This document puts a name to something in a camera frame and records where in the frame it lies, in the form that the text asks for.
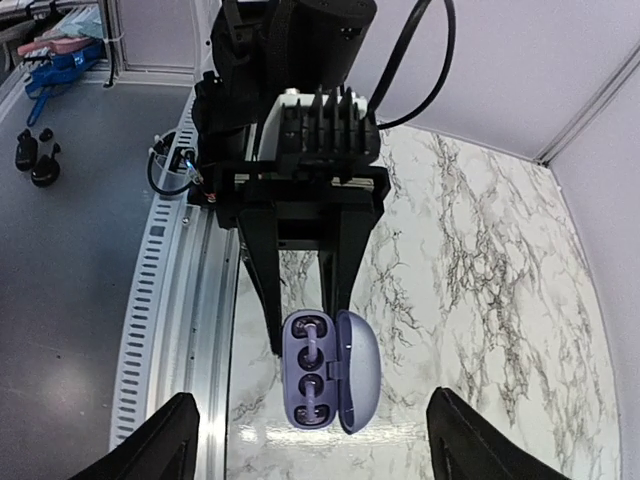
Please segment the purple earbud charging case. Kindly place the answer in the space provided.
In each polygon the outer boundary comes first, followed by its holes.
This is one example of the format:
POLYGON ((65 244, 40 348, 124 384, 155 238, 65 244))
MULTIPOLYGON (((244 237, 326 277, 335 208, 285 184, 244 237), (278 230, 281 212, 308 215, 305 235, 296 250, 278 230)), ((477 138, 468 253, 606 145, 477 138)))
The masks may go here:
POLYGON ((381 356, 372 327, 356 313, 341 310, 334 318, 318 310, 292 313, 282 331, 281 360, 284 409, 292 426, 317 430, 338 419, 343 431, 353 435, 372 420, 381 392, 381 356), (299 366, 298 353, 305 341, 295 339, 291 330, 293 322, 305 316, 319 316, 328 326, 327 335, 318 341, 323 361, 315 371, 305 371, 299 366), (316 428, 304 427, 294 418, 295 407, 304 402, 299 382, 307 374, 322 378, 320 402, 331 409, 327 423, 316 428))

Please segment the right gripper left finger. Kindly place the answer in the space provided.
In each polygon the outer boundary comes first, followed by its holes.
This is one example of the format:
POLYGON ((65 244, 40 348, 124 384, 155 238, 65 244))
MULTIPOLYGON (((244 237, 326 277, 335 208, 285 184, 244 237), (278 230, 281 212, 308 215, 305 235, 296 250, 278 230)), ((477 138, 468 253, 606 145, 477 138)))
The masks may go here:
POLYGON ((177 393, 118 447, 72 479, 192 479, 199 422, 193 395, 177 393))

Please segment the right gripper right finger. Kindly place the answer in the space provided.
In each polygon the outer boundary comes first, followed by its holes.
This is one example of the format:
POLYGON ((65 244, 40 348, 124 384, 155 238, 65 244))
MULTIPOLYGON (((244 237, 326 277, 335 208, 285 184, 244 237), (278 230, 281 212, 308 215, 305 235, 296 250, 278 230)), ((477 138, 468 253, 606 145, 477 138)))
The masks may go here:
POLYGON ((426 409, 436 479, 563 479, 517 447, 449 388, 438 387, 426 409))

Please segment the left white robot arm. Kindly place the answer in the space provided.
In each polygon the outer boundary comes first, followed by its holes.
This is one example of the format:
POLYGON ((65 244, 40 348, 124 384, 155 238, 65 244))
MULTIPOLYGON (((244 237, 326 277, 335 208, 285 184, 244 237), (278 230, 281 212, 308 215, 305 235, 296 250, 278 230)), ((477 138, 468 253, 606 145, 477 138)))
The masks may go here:
POLYGON ((282 351, 280 253, 318 255, 322 307, 349 307, 388 171, 367 102, 345 80, 377 12, 372 1, 225 1, 214 67, 195 85, 190 204, 236 230, 271 350, 282 351))

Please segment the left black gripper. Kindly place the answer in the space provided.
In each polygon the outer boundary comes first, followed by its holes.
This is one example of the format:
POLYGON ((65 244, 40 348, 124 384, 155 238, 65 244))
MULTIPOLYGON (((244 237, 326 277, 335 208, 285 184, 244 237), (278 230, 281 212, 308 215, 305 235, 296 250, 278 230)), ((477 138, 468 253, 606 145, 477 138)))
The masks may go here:
POLYGON ((239 231, 270 348, 282 356, 279 250, 319 250, 324 311, 348 310, 371 230, 384 213, 388 170, 359 167, 349 180, 282 176, 273 162, 222 162, 212 187, 219 225, 239 231))

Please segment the purple clip earbud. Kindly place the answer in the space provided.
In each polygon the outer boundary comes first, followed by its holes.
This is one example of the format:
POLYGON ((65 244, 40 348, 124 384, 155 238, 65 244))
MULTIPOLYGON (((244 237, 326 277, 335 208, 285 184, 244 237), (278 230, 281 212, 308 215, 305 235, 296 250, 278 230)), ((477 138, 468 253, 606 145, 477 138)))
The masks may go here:
POLYGON ((294 418, 296 422, 309 428, 326 424, 331 409, 327 404, 320 402, 320 396, 324 389, 322 378, 317 374, 307 374, 300 380, 299 389, 302 392, 304 402, 295 407, 294 418))
POLYGON ((298 353, 299 366, 305 371, 317 370, 323 361, 318 341, 327 335, 327 322, 319 316, 300 317, 293 322, 291 330, 295 339, 305 341, 298 353))

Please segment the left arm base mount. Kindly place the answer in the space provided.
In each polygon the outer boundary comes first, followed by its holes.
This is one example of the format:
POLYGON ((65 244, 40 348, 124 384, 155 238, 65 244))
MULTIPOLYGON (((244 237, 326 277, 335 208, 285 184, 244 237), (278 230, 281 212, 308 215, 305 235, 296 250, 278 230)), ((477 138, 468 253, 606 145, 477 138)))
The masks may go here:
POLYGON ((217 196, 214 192, 204 189, 204 176, 196 166, 196 150, 192 147, 179 147, 172 155, 169 155, 177 130, 172 129, 161 135, 154 136, 154 143, 148 150, 146 166, 146 178, 151 189, 164 197, 176 197, 187 193, 195 187, 208 204, 215 204, 217 196), (166 177, 183 176, 186 183, 178 188, 167 189, 160 186, 154 178, 154 169, 165 173, 166 177))

